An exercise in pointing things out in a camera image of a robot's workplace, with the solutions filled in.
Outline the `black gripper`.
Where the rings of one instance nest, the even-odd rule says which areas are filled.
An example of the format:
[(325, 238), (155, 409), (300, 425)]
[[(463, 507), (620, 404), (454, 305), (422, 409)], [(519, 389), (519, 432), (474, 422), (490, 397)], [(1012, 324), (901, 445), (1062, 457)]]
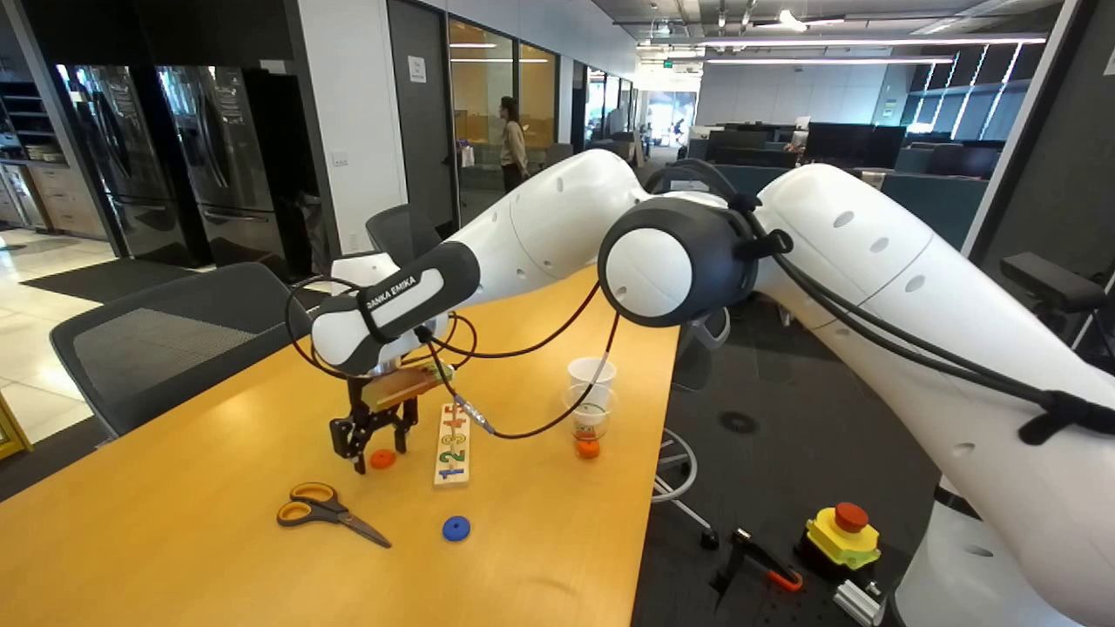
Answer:
[(354, 463), (357, 473), (363, 473), (368, 470), (363, 448), (380, 428), (391, 428), (391, 443), (397, 452), (413, 452), (415, 425), (418, 425), (415, 399), (405, 399), (377, 415), (370, 415), (368, 408), (354, 408), (344, 419), (333, 422), (333, 445), (343, 461)]

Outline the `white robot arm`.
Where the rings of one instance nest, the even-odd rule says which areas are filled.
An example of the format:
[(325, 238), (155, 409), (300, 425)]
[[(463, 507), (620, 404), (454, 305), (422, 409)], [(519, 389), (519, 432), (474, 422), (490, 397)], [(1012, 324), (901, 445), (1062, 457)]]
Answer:
[(654, 196), (620, 158), (585, 149), (430, 255), (333, 296), (309, 341), (361, 378), (451, 310), (579, 267), (645, 327), (766, 296), (888, 404), (968, 502), (931, 520), (901, 584), (906, 617), (1115, 627), (1115, 375), (841, 166), (795, 166), (740, 204), (724, 191)]

